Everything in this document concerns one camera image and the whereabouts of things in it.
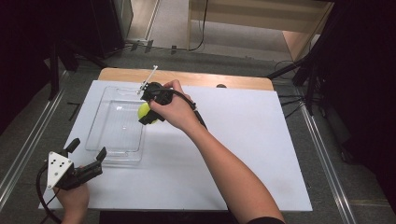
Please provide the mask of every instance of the white board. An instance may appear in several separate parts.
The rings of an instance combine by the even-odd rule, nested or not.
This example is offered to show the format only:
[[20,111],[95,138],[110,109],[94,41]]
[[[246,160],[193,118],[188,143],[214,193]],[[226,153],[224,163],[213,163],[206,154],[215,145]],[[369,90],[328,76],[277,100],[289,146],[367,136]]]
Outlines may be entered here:
[[[66,146],[81,144],[70,159],[93,162],[85,143],[107,86],[139,88],[131,82],[94,81]],[[275,91],[183,86],[197,104],[208,130],[266,185],[282,211],[312,211],[300,166]],[[104,167],[89,181],[89,207],[101,210],[227,210],[192,141],[168,122],[148,125],[140,163]],[[46,191],[46,201],[53,195]],[[50,208],[61,208],[54,200]]]

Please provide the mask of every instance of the clear plastic container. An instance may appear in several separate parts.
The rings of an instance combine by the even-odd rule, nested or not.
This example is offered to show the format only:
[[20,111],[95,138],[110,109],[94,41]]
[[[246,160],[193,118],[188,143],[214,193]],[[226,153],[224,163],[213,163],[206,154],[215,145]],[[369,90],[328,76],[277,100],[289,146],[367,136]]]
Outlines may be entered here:
[[106,147],[103,164],[130,165],[142,159],[145,126],[139,122],[137,110],[144,101],[136,92],[105,88],[86,144],[89,151]]

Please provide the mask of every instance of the black cloth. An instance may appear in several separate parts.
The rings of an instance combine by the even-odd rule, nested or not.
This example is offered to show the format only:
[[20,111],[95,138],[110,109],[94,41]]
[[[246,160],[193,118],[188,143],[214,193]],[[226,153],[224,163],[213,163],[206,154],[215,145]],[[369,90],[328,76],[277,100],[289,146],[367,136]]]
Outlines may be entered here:
[[247,224],[285,224],[285,223],[274,217],[258,217],[249,221]]

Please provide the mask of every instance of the person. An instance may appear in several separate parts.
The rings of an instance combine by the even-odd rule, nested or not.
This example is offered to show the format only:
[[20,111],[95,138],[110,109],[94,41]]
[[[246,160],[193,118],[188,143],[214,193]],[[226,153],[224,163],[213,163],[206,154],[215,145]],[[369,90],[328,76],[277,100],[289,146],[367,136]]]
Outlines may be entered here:
[[[178,80],[163,86],[173,88],[191,100]],[[169,105],[159,105],[154,101],[148,104],[150,109],[183,131],[197,146],[221,196],[239,223],[284,223],[276,202],[260,179],[199,122],[185,100],[174,94]],[[89,201],[87,185],[69,191],[61,190],[57,197],[64,207],[63,223],[81,223]]]

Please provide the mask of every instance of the yellow ball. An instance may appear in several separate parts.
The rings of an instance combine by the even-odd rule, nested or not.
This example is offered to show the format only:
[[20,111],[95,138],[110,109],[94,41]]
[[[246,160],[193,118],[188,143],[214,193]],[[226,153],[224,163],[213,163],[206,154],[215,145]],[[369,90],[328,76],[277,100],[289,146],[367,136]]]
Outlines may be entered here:
[[143,103],[141,106],[139,106],[139,109],[137,109],[137,117],[139,119],[143,118],[144,116],[147,115],[149,112],[149,104],[148,103]]

